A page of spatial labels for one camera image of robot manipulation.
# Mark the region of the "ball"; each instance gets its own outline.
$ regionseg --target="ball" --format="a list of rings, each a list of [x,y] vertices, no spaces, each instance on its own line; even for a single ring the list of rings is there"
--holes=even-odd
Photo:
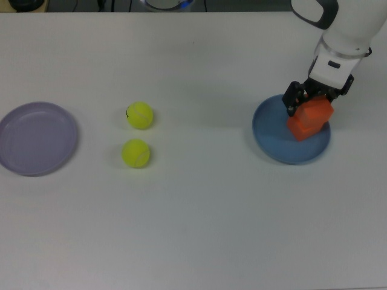
[[[132,139],[122,146],[121,156],[126,165],[139,168],[148,163],[151,151],[143,140]]]
[[[127,108],[126,118],[134,128],[143,130],[152,124],[153,111],[147,103],[137,101]]]

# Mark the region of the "object in background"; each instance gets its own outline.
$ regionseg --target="object in background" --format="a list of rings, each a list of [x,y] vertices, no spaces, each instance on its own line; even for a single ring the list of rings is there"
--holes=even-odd
[[[0,164],[20,175],[40,176],[58,169],[76,144],[74,119],[52,103],[22,105],[0,122]]]
[[[141,0],[141,3],[153,12],[189,11],[195,0]]]
[[[38,9],[44,0],[8,0],[12,8],[17,12],[30,12]]]

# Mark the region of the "blue plate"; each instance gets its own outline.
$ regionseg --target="blue plate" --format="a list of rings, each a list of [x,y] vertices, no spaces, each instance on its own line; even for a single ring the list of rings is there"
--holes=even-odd
[[[286,164],[309,163],[324,152],[330,142],[329,122],[316,135],[298,142],[286,126],[288,114],[282,96],[270,97],[258,106],[253,117],[255,139],[275,160]]]

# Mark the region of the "purple plate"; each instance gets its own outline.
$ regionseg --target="purple plate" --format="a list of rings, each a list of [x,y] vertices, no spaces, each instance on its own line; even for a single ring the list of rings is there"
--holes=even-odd
[[[0,164],[20,175],[54,171],[71,156],[76,144],[74,119],[52,103],[22,105],[0,122]]]

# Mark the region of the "orange block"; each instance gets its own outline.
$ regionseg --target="orange block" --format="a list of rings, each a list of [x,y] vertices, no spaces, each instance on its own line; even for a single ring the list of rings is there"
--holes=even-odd
[[[321,127],[333,114],[333,107],[326,98],[314,98],[298,107],[295,117],[304,128]]]
[[[313,136],[314,134],[320,132],[322,129],[322,125],[316,126],[316,127],[304,127],[304,125],[300,122],[300,119],[298,119],[296,116],[289,117],[288,121],[286,122],[286,125],[293,133],[294,137],[298,141],[305,140],[306,138],[309,138]]]

